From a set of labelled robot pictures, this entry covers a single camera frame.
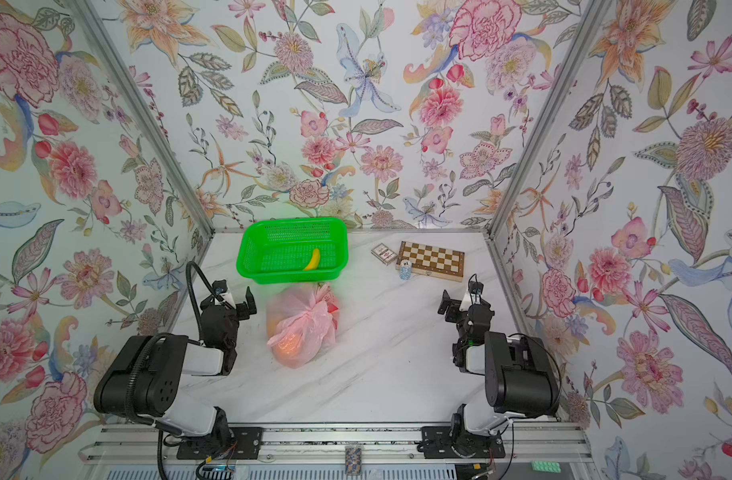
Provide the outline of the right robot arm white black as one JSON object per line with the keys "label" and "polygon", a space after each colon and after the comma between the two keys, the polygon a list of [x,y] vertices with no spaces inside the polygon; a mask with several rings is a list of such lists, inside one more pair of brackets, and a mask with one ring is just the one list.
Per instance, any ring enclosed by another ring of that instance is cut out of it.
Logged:
{"label": "right robot arm white black", "polygon": [[494,310],[483,290],[484,284],[472,275],[462,298],[444,292],[438,308],[457,331],[453,365],[484,382],[483,394],[460,405],[451,417],[449,443],[455,448],[479,445],[516,418],[553,416],[559,407],[562,386],[554,358],[538,338],[493,331]]}

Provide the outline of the pink plastic bag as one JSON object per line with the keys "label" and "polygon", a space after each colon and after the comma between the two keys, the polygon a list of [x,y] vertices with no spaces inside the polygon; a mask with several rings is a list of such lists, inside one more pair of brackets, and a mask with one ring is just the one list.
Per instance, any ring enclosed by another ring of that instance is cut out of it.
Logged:
{"label": "pink plastic bag", "polygon": [[325,282],[294,284],[268,302],[267,346],[281,365],[297,369],[336,343],[340,302]]}

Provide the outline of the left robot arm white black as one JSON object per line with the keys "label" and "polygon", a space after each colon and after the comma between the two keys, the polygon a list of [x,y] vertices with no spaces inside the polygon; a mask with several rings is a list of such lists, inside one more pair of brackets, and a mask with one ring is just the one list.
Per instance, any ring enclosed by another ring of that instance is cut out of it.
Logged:
{"label": "left robot arm white black", "polygon": [[99,381],[93,397],[96,410],[132,423],[152,426],[207,455],[235,443],[225,411],[180,391],[181,378],[222,377],[237,359],[240,323],[257,313],[250,289],[234,303],[224,281],[196,304],[199,340],[168,332],[130,337]]}

